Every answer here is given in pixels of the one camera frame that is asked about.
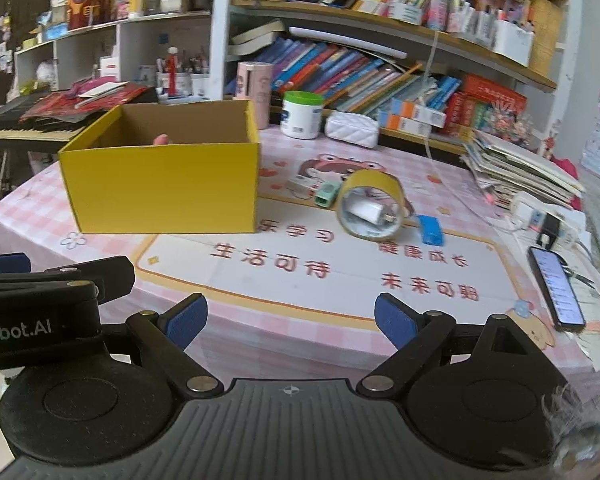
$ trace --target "crosshair logo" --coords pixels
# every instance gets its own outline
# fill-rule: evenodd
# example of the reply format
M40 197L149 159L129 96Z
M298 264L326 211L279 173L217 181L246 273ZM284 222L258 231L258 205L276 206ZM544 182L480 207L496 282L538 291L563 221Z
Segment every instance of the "crosshair logo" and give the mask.
M295 394L299 394L301 390L297 386L293 386L292 384L290 384L289 386L282 388L282 390L280 391L286 393L290 397L293 397Z

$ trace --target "table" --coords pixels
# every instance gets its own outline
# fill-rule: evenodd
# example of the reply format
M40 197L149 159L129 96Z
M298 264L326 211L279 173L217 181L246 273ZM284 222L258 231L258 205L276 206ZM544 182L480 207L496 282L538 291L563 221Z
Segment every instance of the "table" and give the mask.
M532 280L506 247L500 246L497 232L454 196L454 193L460 196L480 216L496 218L499 215L497 208L486 203L467 170L389 148L367 150L324 137L303 141L289 139L273 126L261 131L261 142L259 194L265 197L261 200L301 203L289 200L289 192L284 187L288 177L296 171L324 177L339 176L359 167L385 170L401 181L416 212L438 217L448 234L460 232L468 238L492 240L510 276L518 284L518 296L536 305L534 313L546 326L551 326ZM150 205L151 197L146 200ZM340 231L338 236L347 235ZM147 256L144 250L156 239L155 235L83 235L78 232L58 164L42 171L0 202L0 253L23 251L30 257L34 270L117 254L125 254L136 264L137 279L132 293L101 307L103 322L122 322L144 308L163 312L192 290L183 282L156 278L147 272L148 263L142 257ZM210 289L207 295L208 324L187 352L225 384L233 377L348 377L355 382L394 352L368 319L331 322L314 314L287 315L286 311L251 308L251 303L243 301L225 301L222 298L226 296L212 292ZM432 303L424 310L435 306ZM547 347L544 352L554 364L571 371L590 369L588 359L576 343L564 334L553 333L553 336L555 346Z

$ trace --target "smartphone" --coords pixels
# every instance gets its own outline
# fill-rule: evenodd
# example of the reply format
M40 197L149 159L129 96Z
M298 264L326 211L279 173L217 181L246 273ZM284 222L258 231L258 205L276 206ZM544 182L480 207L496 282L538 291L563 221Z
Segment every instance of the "smartphone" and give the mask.
M578 304L569 277L560 263L560 257L553 251L539 247L529 247L529 263L538 280L538 285L554 318L556 330L579 332L586 322Z

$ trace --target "green lid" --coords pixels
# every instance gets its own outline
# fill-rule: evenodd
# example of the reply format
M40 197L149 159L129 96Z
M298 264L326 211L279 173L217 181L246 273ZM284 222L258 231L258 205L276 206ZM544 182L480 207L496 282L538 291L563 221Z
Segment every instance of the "green lid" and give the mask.
M291 90L285 92L285 101L297 105L322 106L324 97L313 92L302 92L301 90Z

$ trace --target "gray ribbed plate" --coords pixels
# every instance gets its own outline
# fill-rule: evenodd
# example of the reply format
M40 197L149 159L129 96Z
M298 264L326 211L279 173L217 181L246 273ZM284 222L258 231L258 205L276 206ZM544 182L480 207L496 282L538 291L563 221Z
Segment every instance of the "gray ribbed plate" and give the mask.
M184 405L170 429L133 456L63 468L21 458L0 480L485 480L425 446L397 406L346 380L237 380Z

